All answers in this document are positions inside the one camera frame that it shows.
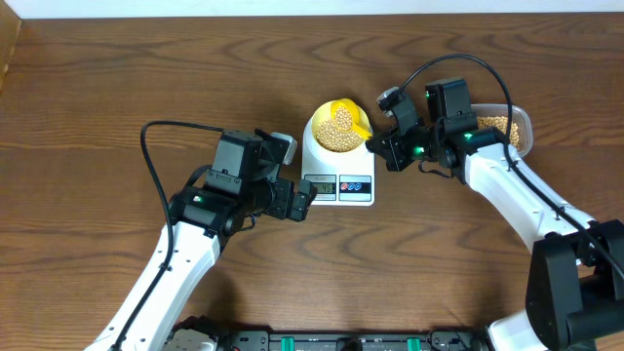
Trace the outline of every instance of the scale display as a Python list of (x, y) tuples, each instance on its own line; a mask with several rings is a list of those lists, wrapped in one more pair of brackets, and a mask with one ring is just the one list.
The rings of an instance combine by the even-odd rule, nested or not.
[(333, 183), (312, 183), (312, 185), (316, 186), (319, 194), (335, 194)]

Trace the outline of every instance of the wooden table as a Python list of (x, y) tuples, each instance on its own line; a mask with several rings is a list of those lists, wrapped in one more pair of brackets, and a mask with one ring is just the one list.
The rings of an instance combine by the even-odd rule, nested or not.
[[(598, 220), (624, 219), (624, 15), (29, 20), (0, 95), (0, 349), (79, 349), (112, 318), (164, 223), (138, 133), (154, 119), (301, 138), (315, 108), (375, 98), (453, 52), (499, 70), (530, 115), (528, 164)], [(468, 61), (462, 76), (501, 102)], [(167, 194), (215, 154), (216, 134), (155, 128)], [(298, 178), (300, 151), (284, 175)], [(237, 234), (181, 318), (275, 330), (482, 326), (524, 306), (529, 254), (456, 180), (376, 168), (371, 208), (262, 217)], [(601, 340), (622, 349), (622, 335)]]

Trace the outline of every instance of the black cable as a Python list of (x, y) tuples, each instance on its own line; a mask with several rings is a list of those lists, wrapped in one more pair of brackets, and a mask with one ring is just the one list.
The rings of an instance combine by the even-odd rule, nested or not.
[(594, 249), (596, 249), (596, 251), (604, 258), (604, 260), (608, 262), (608, 264), (613, 268), (613, 270), (615, 270), (615, 272), (622, 278), (622, 280), (624, 280), (624, 270), (622, 269), (622, 266), (605, 249), (605, 247), (603, 247), (603, 245), (596, 238), (594, 238), (587, 231), (587, 229), (585, 229), (581, 224), (579, 224), (576, 220), (574, 220), (574, 218), (572, 218), (569, 214), (566, 214), (565, 208), (563, 207), (560, 208), (559, 206), (557, 206), (557, 204), (555, 204), (555, 202), (553, 202), (544, 193), (542, 193), (541, 190), (539, 190), (525, 175), (522, 174), (522, 172), (520, 172), (520, 170), (516, 166), (516, 162), (514, 162), (511, 159), (511, 155), (509, 154), (509, 144), (510, 144), (510, 135), (511, 135), (511, 126), (512, 126), (511, 116), (512, 116), (513, 103), (511, 101), (511, 96), (509, 95), (509, 91), (507, 90), (507, 86), (505, 85), (505, 82), (503, 81), (502, 77), (498, 74), (498, 72), (496, 72), (496, 70), (492, 66), (490, 66), (489, 64), (487, 64), (485, 61), (481, 60), (480, 58), (476, 58), (468, 54), (451, 54), (451, 55), (445, 55), (439, 58), (434, 58), (430, 60), (429, 62), (421, 65), (418, 69), (416, 69), (412, 73), (412, 75), (406, 80), (406, 82), (403, 83), (401, 88), (399, 88), (399, 93), (402, 93), (403, 90), (406, 88), (406, 86), (411, 82), (411, 80), (415, 76), (420, 74), (420, 72), (422, 72), (423, 70), (427, 69), (428, 67), (440, 61), (447, 60), (447, 59), (469, 59), (471, 61), (474, 61), (480, 64), (482, 67), (487, 69), (489, 73), (491, 73), (494, 76), (494, 78), (496, 78), (496, 81), (498, 81), (498, 84), (500, 85), (500, 88), (502, 89), (503, 94), (505, 95), (505, 100), (507, 101), (507, 116), (508, 117), (507, 117), (507, 126), (505, 128), (503, 152), (505, 154), (505, 159), (507, 163), (509, 164), (509, 168), (514, 170), (514, 173), (518, 176), (518, 178), (524, 184), (526, 184), (526, 186), (532, 192), (534, 192), (535, 195), (537, 195), (537, 197), (539, 197), (544, 203), (546, 203), (546, 205), (548, 205), (557, 214), (557, 217), (560, 216), (561, 218), (565, 219), (568, 223), (570, 223), (574, 228), (576, 228), (576, 230), (578, 230), (578, 232), (581, 233), (594, 246)]
[(130, 314), (130, 317), (128, 317), (128, 321), (126, 322), (124, 327), (119, 332), (119, 336), (117, 336), (117, 340), (111, 347), (113, 350), (121, 350), (121, 344), (126, 338), (126, 334), (128, 333), (130, 326), (135, 321), (135, 318), (137, 317), (138, 312), (140, 312), (140, 309), (143, 307), (143, 305), (147, 301), (147, 298), (149, 298), (150, 294), (152, 293), (152, 291), (154, 291), (154, 288), (156, 288), (156, 285), (158, 284), (160, 279), (163, 277), (165, 272), (169, 269), (169, 264), (171, 263), (172, 256), (174, 255), (174, 227), (172, 226), (172, 219), (169, 213), (169, 203), (167, 202), (167, 197), (165, 196), (165, 190), (163, 190), (163, 185), (161, 184), (160, 179), (158, 178), (158, 175), (156, 174), (156, 170), (154, 169), (154, 165), (152, 164), (152, 160), (149, 157), (149, 152), (147, 151), (147, 141), (145, 140), (147, 129), (150, 126), (156, 126), (156, 125), (180, 126), (180, 127), (195, 128), (195, 129), (201, 129), (201, 130), (213, 131), (213, 132), (223, 132), (223, 128), (210, 127), (210, 126), (204, 126), (204, 125), (199, 125), (195, 123), (186, 123), (186, 122), (178, 122), (178, 121), (147, 122), (141, 129), (140, 148), (143, 151), (143, 157), (145, 158), (147, 169), (149, 170), (149, 173), (152, 175), (152, 179), (154, 180), (154, 184), (156, 185), (156, 190), (158, 191), (158, 197), (160, 198), (160, 201), (163, 205), (163, 210), (165, 211), (165, 221), (167, 222), (167, 238), (168, 238), (167, 255), (165, 256), (165, 261), (163, 262), (163, 264), (161, 264), (160, 269), (158, 270), (158, 273), (156, 273), (154, 280), (149, 285), (149, 287), (147, 287), (145, 294), (138, 301), (138, 303), (136, 304), (135, 310), (133, 310), (133, 313)]

